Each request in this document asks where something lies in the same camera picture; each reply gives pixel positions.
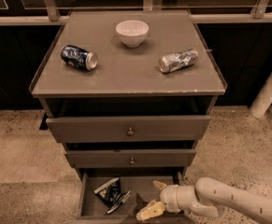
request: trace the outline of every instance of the white bowl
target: white bowl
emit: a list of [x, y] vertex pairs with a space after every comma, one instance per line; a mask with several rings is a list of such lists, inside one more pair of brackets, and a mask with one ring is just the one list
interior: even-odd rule
[[116, 32], [122, 43], [129, 48], [137, 48], [145, 40], [149, 30], [143, 21], [123, 21], [116, 26]]

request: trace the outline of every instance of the soda can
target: soda can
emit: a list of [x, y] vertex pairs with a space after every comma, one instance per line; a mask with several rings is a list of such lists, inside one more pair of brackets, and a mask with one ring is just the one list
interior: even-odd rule
[[163, 56], [159, 60], [161, 72], [170, 73], [184, 67], [191, 66], [198, 61], [198, 51], [188, 49], [184, 52], [172, 53]]
[[93, 70], [98, 62], [96, 53], [72, 45], [62, 48], [61, 58], [74, 67], [88, 71]]

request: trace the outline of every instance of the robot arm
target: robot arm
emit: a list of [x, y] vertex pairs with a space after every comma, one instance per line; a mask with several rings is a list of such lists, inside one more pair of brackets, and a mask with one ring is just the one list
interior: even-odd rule
[[195, 186], [155, 182], [160, 202], [152, 201], [137, 215], [138, 220], [160, 216], [164, 211], [192, 211], [200, 217], [220, 217], [228, 206], [262, 224], [272, 224], [272, 199], [232, 188], [212, 178], [200, 178]]

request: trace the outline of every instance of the concrete floor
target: concrete floor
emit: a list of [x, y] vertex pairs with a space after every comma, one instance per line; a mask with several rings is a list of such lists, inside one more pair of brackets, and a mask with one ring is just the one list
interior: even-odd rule
[[[0, 223], [70, 223], [81, 183], [60, 144], [38, 129], [43, 111], [0, 111]], [[216, 106], [185, 184], [209, 176], [272, 198], [272, 107], [261, 119], [245, 106]], [[197, 223], [255, 223], [227, 209]]]

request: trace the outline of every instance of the round silver knob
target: round silver knob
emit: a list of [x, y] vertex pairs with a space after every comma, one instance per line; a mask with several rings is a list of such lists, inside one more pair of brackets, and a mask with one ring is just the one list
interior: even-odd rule
[[133, 131], [133, 128], [129, 128], [127, 131], [128, 136], [134, 136], [135, 132]]
[[135, 163], [136, 163], [136, 161], [135, 161], [134, 158], [131, 158], [131, 159], [129, 160], [129, 164], [135, 164]]

